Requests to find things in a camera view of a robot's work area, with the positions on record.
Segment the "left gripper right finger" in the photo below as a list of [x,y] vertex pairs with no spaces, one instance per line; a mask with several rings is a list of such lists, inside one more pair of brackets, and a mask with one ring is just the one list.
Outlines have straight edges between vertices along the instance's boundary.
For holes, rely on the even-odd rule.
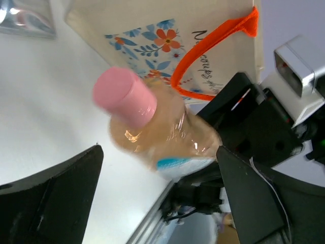
[[216,153],[240,243],[324,243],[324,188]]

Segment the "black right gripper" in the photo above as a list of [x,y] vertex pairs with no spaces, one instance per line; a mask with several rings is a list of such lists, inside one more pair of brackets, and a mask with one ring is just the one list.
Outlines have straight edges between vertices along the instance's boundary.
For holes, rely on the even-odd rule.
[[224,147],[268,167],[303,150],[292,119],[273,93],[245,73],[236,73],[198,116],[218,132]]

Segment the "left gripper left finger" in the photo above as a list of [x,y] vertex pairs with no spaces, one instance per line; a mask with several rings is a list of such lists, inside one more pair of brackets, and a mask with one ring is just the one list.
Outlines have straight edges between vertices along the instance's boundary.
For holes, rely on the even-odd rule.
[[103,158],[94,145],[1,185],[1,243],[82,243]]

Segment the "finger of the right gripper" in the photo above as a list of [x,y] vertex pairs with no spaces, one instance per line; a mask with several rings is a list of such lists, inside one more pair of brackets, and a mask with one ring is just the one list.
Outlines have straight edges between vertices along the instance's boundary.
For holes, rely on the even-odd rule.
[[221,188],[223,180],[217,162],[181,178],[173,185],[160,206],[162,219],[169,223],[194,213],[221,213]]

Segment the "pink shampoo bottle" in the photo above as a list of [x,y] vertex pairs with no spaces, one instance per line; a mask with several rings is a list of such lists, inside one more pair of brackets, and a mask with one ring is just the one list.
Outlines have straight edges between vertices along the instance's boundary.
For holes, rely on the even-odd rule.
[[218,133],[159,78],[111,67],[95,83],[93,100],[110,114],[115,144],[166,179],[178,181],[216,161]]

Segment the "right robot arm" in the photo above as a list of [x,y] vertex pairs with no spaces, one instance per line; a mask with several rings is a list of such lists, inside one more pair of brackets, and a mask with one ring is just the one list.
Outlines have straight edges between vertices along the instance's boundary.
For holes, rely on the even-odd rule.
[[[244,73],[237,73],[198,115],[219,132],[226,148],[242,158],[273,167],[299,154],[303,143],[310,141],[306,159],[324,163],[324,79],[307,85],[303,95],[299,89],[295,74],[274,72],[254,85]],[[220,211],[223,185],[216,162],[186,174],[162,203],[163,220]]]

